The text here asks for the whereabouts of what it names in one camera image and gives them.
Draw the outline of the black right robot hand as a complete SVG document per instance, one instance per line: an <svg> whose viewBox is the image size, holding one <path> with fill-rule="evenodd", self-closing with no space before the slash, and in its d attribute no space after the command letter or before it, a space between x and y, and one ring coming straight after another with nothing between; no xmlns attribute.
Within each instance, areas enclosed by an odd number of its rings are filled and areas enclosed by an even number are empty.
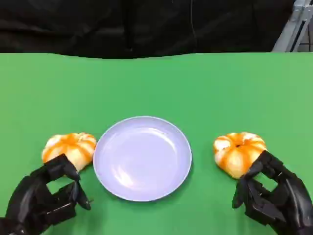
<svg viewBox="0 0 313 235"><path fill-rule="evenodd" d="M266 150L237 182L232 207L241 205L246 216L269 225L278 235L313 233L313 202L307 188Z"/></svg>

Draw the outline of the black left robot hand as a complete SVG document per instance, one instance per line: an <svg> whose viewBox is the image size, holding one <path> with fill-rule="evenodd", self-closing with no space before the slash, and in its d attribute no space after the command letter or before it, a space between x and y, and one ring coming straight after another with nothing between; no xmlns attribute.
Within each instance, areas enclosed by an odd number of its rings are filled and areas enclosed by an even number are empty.
<svg viewBox="0 0 313 235"><path fill-rule="evenodd" d="M51 193L47 184L63 176L72 179L72 183ZM0 219L0 233L40 235L49 227L74 218L76 205L91 210L75 166L61 154L19 182L8 202L5 217Z"/></svg>

